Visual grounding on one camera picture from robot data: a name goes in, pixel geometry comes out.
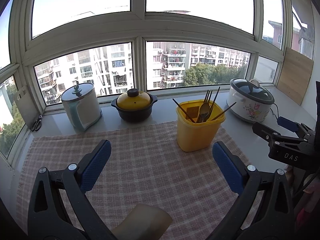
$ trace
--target green tree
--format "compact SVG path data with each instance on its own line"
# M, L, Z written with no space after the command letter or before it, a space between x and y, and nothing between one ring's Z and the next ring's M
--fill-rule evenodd
M14 94L17 92L17 87L16 85L9 85L7 86L7 94L9 97L9 100L11 102L11 104L13 105L13 100L14 100Z
M247 65L243 64L240 68L227 67L224 64L216 66L197 63L185 72L185 86L200 86L209 84L229 84L233 78L244 78Z
M9 154L12 144L24 125L24 120L15 102L12 104L12 117L12 122L10 124L4 124L2 134L0 134L0 150L4 156Z

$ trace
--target black clay pot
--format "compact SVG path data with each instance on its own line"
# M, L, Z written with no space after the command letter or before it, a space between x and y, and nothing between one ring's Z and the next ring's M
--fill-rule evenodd
M148 95L150 96L151 102L150 102L150 105L148 105L144 109L133 110L133 111L123 110L117 106L118 98L112 100L111 106L115 107L118 110L119 116L123 120L125 120L127 122L142 122L142 121L146 120L151 115L152 106L156 101L158 101L156 96L150 95L150 94L148 94Z

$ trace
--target lid handle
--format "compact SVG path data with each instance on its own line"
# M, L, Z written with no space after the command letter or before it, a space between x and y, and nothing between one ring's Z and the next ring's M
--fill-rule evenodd
M75 90L75 91L72 92L73 94L77 94L77 93L80 93L82 91L82 89L79 88L78 84L74 85L73 89Z
M136 88L131 88L127 91L127 95L131 98L134 98L139 95L139 90L137 90Z
M254 84L257 88L260 88L260 83L256 79L251 79L249 80L250 83Z

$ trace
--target plaid tablecloth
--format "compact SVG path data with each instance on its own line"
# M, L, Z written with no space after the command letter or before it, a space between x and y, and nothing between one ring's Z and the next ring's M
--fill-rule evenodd
M88 200L109 229L116 227L137 203L164 209L173 219L161 239L205 239L228 212L233 193L212 158L212 145L183 152L176 140L176 122L139 128L71 136L35 138L20 176L17 219L27 232L29 199L38 169L65 169L91 152L101 139L111 142L112 153ZM212 143L223 141L249 164L235 142L220 127ZM65 191L61 190L73 225L81 228ZM243 224L247 227L260 196Z

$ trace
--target rice cooker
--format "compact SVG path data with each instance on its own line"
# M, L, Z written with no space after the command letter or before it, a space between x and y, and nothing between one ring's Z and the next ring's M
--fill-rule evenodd
M63 92L61 101L71 124L80 131L87 130L101 117L101 108L91 83L67 89Z
M235 78L230 81L227 104L231 106L234 102L231 112L246 122L254 123L265 120L275 99L257 80Z

